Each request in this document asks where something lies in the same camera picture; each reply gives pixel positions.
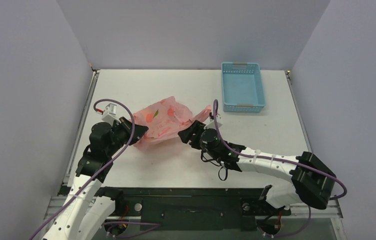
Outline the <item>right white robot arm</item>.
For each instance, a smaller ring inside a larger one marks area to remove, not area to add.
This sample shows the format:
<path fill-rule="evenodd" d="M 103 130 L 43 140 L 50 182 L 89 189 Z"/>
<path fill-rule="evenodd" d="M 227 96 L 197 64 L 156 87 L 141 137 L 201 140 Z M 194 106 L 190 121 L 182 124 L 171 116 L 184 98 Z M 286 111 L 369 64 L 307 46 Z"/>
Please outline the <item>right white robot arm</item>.
<path fill-rule="evenodd" d="M 178 136 L 181 142 L 209 155 L 226 173 L 229 170 L 253 172 L 284 180 L 284 185 L 270 184 L 263 190 L 258 207 L 265 214 L 296 203 L 318 210 L 328 205 L 336 175 L 311 152 L 282 156 L 253 150 L 221 140 L 216 129 L 197 120 L 179 131 Z"/>

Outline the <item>pink plastic bag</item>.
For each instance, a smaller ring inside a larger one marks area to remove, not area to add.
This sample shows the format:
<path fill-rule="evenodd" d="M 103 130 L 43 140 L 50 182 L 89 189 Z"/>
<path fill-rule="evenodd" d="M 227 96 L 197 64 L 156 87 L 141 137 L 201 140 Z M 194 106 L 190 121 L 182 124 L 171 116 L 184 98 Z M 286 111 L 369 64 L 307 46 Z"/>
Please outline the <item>pink plastic bag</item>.
<path fill-rule="evenodd" d="M 148 131 L 135 144 L 139 150 L 178 137 L 178 132 L 190 127 L 195 121 L 204 122 L 212 111 L 210 105 L 198 114 L 176 101 L 174 96 L 162 99 L 133 114 L 135 124 L 148 127 Z"/>

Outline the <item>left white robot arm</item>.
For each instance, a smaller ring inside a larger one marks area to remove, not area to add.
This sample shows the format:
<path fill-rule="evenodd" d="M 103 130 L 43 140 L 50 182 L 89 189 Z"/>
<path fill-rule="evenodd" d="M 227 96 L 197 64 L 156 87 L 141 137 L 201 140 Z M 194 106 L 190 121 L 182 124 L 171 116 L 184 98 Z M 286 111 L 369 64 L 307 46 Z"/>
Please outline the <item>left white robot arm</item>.
<path fill-rule="evenodd" d="M 113 155 L 120 155 L 147 131 L 147 126 L 134 124 L 125 117 L 92 126 L 90 143 L 78 163 L 63 209 L 52 218 L 44 240 L 90 240 L 110 214 L 123 212 L 125 201 L 120 192 L 101 193 L 94 203 L 91 201 L 113 165 Z"/>

